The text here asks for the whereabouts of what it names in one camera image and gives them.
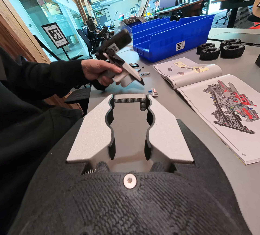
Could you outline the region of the person's black clothing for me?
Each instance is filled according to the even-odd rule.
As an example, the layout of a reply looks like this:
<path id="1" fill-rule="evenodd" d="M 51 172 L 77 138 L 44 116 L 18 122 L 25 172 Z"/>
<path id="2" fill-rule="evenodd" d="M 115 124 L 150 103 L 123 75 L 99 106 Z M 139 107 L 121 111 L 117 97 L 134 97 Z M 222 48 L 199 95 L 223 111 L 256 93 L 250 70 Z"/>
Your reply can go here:
<path id="1" fill-rule="evenodd" d="M 81 110 L 20 97 L 23 57 L 14 60 L 1 48 L 6 80 L 0 84 L 0 228 L 6 234 L 39 164 L 82 117 Z"/>

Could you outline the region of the person's left hand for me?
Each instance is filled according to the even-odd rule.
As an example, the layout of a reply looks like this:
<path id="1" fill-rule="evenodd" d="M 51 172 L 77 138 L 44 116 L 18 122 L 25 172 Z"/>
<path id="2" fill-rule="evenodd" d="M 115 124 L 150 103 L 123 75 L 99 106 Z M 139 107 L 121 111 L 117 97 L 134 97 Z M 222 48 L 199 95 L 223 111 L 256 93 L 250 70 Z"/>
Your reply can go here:
<path id="1" fill-rule="evenodd" d="M 82 60 L 81 66 L 85 78 L 89 81 L 98 80 L 98 78 L 101 74 L 103 74 L 104 71 L 111 71 L 115 74 L 120 74 L 122 72 L 122 68 L 103 60 Z M 103 76 L 100 80 L 98 80 L 98 82 L 101 85 L 107 87 L 113 83 L 113 80 L 109 77 Z"/>

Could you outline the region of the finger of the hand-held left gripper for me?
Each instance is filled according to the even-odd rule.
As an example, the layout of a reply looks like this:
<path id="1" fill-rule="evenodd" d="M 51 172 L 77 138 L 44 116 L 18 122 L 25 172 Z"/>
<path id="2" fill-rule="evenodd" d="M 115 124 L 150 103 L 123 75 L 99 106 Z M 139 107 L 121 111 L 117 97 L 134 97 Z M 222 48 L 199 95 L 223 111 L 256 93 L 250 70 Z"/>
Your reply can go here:
<path id="1" fill-rule="evenodd" d="M 143 79 L 141 78 L 140 74 L 135 69 L 133 69 L 131 66 L 129 66 L 129 64 L 123 63 L 122 68 L 123 68 L 122 72 L 128 72 L 130 75 L 132 75 L 135 78 L 136 81 L 138 81 L 143 86 L 145 85 L 145 83 L 144 83 Z"/>
<path id="2" fill-rule="evenodd" d="M 116 84 L 120 84 L 122 87 L 127 87 L 129 84 L 135 81 L 135 78 L 128 72 L 122 72 L 114 76 L 114 81 Z"/>

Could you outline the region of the blue plastic bin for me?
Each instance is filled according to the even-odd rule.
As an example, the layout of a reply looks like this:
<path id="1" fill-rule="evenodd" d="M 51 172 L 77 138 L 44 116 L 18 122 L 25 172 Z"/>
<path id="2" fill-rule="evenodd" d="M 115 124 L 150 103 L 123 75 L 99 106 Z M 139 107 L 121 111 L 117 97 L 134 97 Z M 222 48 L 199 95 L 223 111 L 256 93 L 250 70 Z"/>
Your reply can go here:
<path id="1" fill-rule="evenodd" d="M 133 49 L 151 62 L 169 58 L 206 43 L 215 14 L 151 20 L 132 27 Z"/>

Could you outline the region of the dark office desk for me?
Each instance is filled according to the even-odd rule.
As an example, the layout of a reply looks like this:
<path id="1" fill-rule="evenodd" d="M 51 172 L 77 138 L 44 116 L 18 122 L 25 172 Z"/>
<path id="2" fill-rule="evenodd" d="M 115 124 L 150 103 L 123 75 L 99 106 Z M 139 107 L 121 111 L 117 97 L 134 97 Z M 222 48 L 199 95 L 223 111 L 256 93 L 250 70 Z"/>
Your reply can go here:
<path id="1" fill-rule="evenodd" d="M 227 28 L 233 28 L 239 7 L 252 6 L 255 0 L 213 0 L 211 3 L 221 2 L 220 9 L 231 9 Z"/>

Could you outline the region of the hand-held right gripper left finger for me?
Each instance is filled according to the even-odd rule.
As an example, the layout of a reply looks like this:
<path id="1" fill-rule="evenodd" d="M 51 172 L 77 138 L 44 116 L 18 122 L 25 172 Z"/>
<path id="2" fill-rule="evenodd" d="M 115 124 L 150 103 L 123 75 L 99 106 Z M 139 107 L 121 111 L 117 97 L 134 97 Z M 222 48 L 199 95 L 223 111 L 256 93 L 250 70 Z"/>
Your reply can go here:
<path id="1" fill-rule="evenodd" d="M 114 130 L 114 95 L 107 96 L 93 110 L 85 115 L 73 146 L 67 157 L 67 163 L 97 163 L 114 160 L 116 146 Z"/>

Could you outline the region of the black office chair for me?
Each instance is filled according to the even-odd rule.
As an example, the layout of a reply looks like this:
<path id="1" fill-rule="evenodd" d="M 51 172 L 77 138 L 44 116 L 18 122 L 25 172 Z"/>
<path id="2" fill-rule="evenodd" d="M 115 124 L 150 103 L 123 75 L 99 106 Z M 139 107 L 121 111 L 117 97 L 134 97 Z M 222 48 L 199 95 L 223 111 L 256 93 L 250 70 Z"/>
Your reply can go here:
<path id="1" fill-rule="evenodd" d="M 82 31 L 82 29 L 77 29 L 78 34 L 80 35 L 80 37 L 83 39 L 83 41 L 85 42 L 88 52 L 89 52 L 89 56 L 91 58 L 93 58 L 93 46 L 92 43 L 90 42 L 89 38 L 85 35 L 85 33 Z"/>

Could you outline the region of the grey desk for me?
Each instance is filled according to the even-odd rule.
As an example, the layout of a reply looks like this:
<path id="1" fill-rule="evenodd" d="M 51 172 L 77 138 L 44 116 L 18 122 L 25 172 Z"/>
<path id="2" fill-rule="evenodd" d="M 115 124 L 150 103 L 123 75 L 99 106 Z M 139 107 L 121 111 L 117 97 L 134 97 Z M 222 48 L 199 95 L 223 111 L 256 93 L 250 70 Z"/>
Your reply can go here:
<path id="1" fill-rule="evenodd" d="M 259 234 L 259 163 L 244 165 L 193 111 L 183 96 L 173 90 L 154 70 L 154 63 L 139 57 L 132 45 L 127 45 L 118 55 L 129 63 L 138 62 L 140 68 L 144 67 L 142 72 L 150 72 L 149 76 L 143 77 L 145 86 L 133 82 L 128 87 L 121 88 L 114 83 L 103 93 L 92 87 L 88 113 L 111 93 L 147 94 L 154 87 L 158 91 L 158 102 L 181 119 L 218 160 L 232 185 L 249 229 L 252 234 Z M 152 162 L 146 161 L 144 155 L 146 131 L 149 127 L 146 121 L 147 111 L 142 112 L 139 103 L 116 103 L 113 115 L 114 121 L 111 126 L 115 133 L 116 154 L 114 160 L 109 163 L 110 169 L 118 172 L 149 171 Z"/>

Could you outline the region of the person's left forearm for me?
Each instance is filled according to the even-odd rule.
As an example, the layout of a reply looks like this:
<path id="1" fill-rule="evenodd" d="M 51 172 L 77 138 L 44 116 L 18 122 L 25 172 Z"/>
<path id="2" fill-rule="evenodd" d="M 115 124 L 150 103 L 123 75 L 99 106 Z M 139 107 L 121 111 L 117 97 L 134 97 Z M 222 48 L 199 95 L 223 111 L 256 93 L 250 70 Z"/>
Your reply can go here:
<path id="1" fill-rule="evenodd" d="M 64 97 L 73 87 L 90 83 L 84 76 L 81 61 L 46 64 L 22 60 L 18 94 L 29 100 L 44 100 L 55 94 Z"/>

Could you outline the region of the grey L-shaped toy beam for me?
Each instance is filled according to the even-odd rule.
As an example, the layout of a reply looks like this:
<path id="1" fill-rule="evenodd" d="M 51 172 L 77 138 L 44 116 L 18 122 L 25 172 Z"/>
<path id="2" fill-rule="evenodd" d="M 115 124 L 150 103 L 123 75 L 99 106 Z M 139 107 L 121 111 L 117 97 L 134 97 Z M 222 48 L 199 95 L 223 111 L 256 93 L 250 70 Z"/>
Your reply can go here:
<path id="1" fill-rule="evenodd" d="M 116 94 L 114 96 L 115 103 L 139 103 L 140 110 L 146 110 L 146 95 L 145 94 Z"/>

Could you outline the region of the black toy tire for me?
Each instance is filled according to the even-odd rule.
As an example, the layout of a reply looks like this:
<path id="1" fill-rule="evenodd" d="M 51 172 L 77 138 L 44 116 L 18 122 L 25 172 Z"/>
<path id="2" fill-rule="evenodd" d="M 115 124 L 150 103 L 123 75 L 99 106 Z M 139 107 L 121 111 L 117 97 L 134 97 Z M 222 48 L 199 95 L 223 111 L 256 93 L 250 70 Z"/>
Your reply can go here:
<path id="1" fill-rule="evenodd" d="M 201 50 L 200 52 L 200 60 L 203 61 L 211 61 L 215 60 L 220 55 L 220 49 L 216 47 L 209 47 Z"/>
<path id="2" fill-rule="evenodd" d="M 220 43 L 219 49 L 222 50 L 223 47 L 228 46 L 228 45 L 240 45 L 241 44 L 241 39 L 228 39 L 224 40 Z"/>
<path id="3" fill-rule="evenodd" d="M 196 54 L 200 54 L 200 52 L 206 48 L 212 48 L 212 47 L 215 47 L 215 43 L 204 43 L 204 44 L 201 44 L 197 47 L 197 52 Z"/>
<path id="4" fill-rule="evenodd" d="M 244 50 L 243 44 L 226 45 L 221 49 L 220 56 L 227 59 L 238 58 L 242 56 Z"/>

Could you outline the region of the open instruction booklet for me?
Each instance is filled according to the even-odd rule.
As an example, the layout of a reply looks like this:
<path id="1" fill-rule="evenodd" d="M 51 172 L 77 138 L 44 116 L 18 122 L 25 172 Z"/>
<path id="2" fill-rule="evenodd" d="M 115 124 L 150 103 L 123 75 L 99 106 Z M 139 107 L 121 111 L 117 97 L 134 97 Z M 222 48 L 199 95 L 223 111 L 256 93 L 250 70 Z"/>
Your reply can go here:
<path id="1" fill-rule="evenodd" d="M 245 164 L 260 161 L 260 95 L 216 64 L 178 58 L 154 69 Z"/>

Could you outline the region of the marker sign on stand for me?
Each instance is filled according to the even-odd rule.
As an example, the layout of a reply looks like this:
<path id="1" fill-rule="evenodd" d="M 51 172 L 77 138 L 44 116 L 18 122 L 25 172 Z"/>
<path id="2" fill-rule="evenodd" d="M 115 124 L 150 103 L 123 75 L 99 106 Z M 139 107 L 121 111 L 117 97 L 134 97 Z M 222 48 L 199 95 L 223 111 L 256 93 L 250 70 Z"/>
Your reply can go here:
<path id="1" fill-rule="evenodd" d="M 41 28 L 48 35 L 49 39 L 52 41 L 54 46 L 57 49 L 61 48 L 63 50 L 68 60 L 76 60 L 76 59 L 83 58 L 83 55 L 77 55 L 73 58 L 69 57 L 67 51 L 64 49 L 65 46 L 69 45 L 69 41 L 67 40 L 64 33 L 62 32 L 62 30 L 60 29 L 60 27 L 56 22 L 41 25 Z"/>

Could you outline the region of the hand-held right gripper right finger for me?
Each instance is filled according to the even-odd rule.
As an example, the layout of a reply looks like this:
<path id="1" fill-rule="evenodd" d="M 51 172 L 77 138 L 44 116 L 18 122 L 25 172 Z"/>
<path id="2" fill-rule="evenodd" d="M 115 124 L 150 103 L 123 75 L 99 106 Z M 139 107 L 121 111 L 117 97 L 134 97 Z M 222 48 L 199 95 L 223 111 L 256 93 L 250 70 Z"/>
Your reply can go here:
<path id="1" fill-rule="evenodd" d="M 193 164 L 177 118 L 151 95 L 147 95 L 146 110 L 149 124 L 144 147 L 146 160 L 161 162 L 165 170 L 174 163 Z"/>

